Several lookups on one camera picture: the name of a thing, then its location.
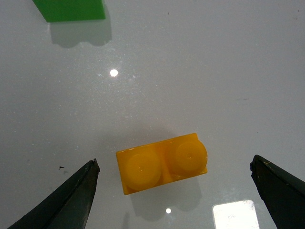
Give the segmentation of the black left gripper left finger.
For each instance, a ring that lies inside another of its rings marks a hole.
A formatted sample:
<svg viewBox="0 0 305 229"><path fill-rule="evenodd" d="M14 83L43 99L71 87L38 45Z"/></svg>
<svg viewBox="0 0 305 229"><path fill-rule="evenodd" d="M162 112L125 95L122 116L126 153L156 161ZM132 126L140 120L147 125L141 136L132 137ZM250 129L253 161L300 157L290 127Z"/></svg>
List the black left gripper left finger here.
<svg viewBox="0 0 305 229"><path fill-rule="evenodd" d="M90 160L9 228L84 229L95 196L99 172L97 160Z"/></svg>

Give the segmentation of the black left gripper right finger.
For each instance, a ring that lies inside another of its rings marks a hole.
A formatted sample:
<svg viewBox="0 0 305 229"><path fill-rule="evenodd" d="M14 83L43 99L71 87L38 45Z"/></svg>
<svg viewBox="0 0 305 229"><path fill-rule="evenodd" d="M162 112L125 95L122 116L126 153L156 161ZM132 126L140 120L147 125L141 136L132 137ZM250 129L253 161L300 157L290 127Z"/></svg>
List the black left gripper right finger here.
<svg viewBox="0 0 305 229"><path fill-rule="evenodd" d="M251 177L278 229L305 227L305 182L260 155L250 163Z"/></svg>

